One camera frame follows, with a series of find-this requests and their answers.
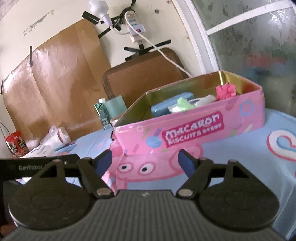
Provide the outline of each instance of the pink tin box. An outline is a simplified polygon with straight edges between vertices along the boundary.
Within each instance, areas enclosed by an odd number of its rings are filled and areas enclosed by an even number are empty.
[[[151,106],[186,91],[195,98],[216,95],[216,86],[227,82],[235,84],[236,97],[160,117],[150,112]],[[114,134],[126,154],[152,154],[259,129],[265,122],[264,108],[264,93],[259,85],[218,71],[146,92],[116,122]]]

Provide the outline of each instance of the pink crumpled paper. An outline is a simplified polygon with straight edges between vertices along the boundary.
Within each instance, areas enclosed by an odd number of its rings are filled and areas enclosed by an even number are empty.
[[[216,87],[216,101],[228,99],[231,97],[235,97],[237,94],[236,88],[234,84],[226,83],[223,86]]]

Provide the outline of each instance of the cream wall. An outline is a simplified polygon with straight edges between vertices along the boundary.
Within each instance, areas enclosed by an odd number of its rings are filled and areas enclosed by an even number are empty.
[[[109,15],[114,17],[120,14],[123,8],[128,7],[131,0],[106,2],[109,5]],[[19,0],[0,21],[0,81],[29,55],[31,45],[33,49],[37,48],[59,31],[82,19],[82,13],[89,11],[89,8],[88,0]],[[144,24],[145,36],[149,40],[157,44],[171,39],[172,44],[168,47],[178,54],[185,69],[192,75],[201,74],[190,38],[171,1],[137,0],[133,8],[138,21]],[[100,33],[106,26],[98,24],[97,29]],[[113,32],[102,37],[100,42],[112,67],[124,62],[124,58],[131,55],[123,50],[124,46],[137,47],[131,43],[129,36],[118,36]],[[10,131],[15,130],[2,96],[0,121]]]

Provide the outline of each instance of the black ribbed surface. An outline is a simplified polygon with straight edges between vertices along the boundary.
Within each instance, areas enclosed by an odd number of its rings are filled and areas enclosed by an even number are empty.
[[[283,241],[272,229],[236,233],[212,225],[192,201],[171,191],[120,191],[95,203],[74,225],[56,231],[18,228],[5,241]]]

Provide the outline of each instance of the white light bulb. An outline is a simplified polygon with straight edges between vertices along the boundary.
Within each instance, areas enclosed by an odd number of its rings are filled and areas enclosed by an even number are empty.
[[[89,2],[91,4],[92,14],[103,20],[104,23],[107,24],[109,27],[112,26],[113,24],[108,14],[108,4],[105,1],[101,0],[90,0]]]

